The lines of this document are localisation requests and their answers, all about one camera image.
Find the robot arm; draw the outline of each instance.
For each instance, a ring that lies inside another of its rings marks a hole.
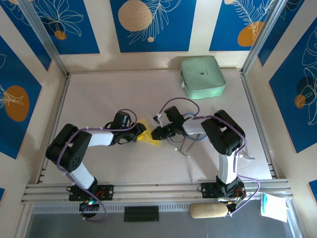
[[[224,111],[219,110],[213,118],[189,118],[184,119],[175,106],[166,109],[165,114],[171,122],[163,127],[158,126],[153,132],[152,137],[156,140],[167,139],[176,134],[206,134],[219,153],[219,170],[216,177],[218,197],[224,197],[232,194],[238,185],[236,160],[234,152],[242,147],[242,138],[226,124],[245,136],[242,128]]]
[[[113,122],[108,123],[105,127],[110,125],[110,129],[123,129],[128,128],[127,124],[131,121],[128,113],[119,111],[115,115]],[[72,124],[67,124],[63,127],[57,137],[53,140],[50,146],[46,150],[46,157],[54,164],[57,164],[58,157],[69,140],[78,130]],[[60,160],[60,166],[70,173],[71,177],[77,184],[84,189],[95,193],[97,187],[97,179],[94,178],[83,164],[84,155],[88,147],[91,146],[112,146],[119,143],[121,139],[126,141],[136,141],[137,137],[146,131],[143,124],[137,123],[135,127],[126,131],[109,132],[109,131],[97,131],[97,132],[79,132],[71,144],[66,148]]]

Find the blue poster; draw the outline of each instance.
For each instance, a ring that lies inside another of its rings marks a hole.
[[[2,200],[3,195],[4,195],[4,189],[0,187],[0,202]]]
[[[311,190],[313,192],[314,198],[317,202],[317,180],[309,182],[309,186],[311,187]]]
[[[269,84],[297,153],[317,142],[317,18]]]
[[[110,0],[122,53],[188,51],[196,0]]]
[[[17,158],[41,85],[0,37],[0,152]]]
[[[47,71],[52,60],[31,28],[29,22],[24,17],[19,6],[15,4],[15,1],[9,0],[0,0],[0,5]]]
[[[33,0],[30,3],[61,55],[100,53],[83,0]],[[23,28],[30,27],[24,16],[19,19]]]
[[[288,0],[275,25],[273,26],[270,34],[267,37],[264,45],[262,46],[258,57],[262,66],[271,55],[275,46],[283,36],[287,27],[293,20],[294,16],[298,12],[299,8],[303,4],[304,0]]]
[[[274,0],[224,0],[210,51],[248,51]]]

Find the gray floor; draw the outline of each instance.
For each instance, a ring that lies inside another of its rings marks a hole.
[[[80,215],[33,215],[27,238],[288,238],[287,223],[262,217],[261,202],[251,201],[232,218],[192,219],[187,212],[163,212],[159,222],[124,223],[109,213],[103,223]]]

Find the white table surface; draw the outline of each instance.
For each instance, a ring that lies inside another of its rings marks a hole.
[[[270,179],[270,171],[238,71],[224,70],[226,88],[223,95],[195,100],[199,115],[213,115],[224,109],[243,128],[248,141],[247,154],[255,160],[240,158],[238,174]],[[186,97],[178,70],[109,71],[74,74],[59,119],[57,132],[71,123],[77,127],[100,127],[112,121],[123,108],[145,118],[153,130],[153,116],[164,103],[174,97]],[[180,113],[195,112],[196,107],[185,100],[175,100]],[[99,182],[174,182],[214,180],[219,166],[218,153],[206,138],[190,149],[190,158],[175,151],[168,141],[157,147],[145,142],[114,146],[90,147],[84,164]],[[43,183],[69,183],[49,161]]]

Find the cylindrical sponge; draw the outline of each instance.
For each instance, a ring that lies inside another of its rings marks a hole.
[[[222,202],[192,203],[189,213],[192,218],[224,217],[228,214],[228,208]]]

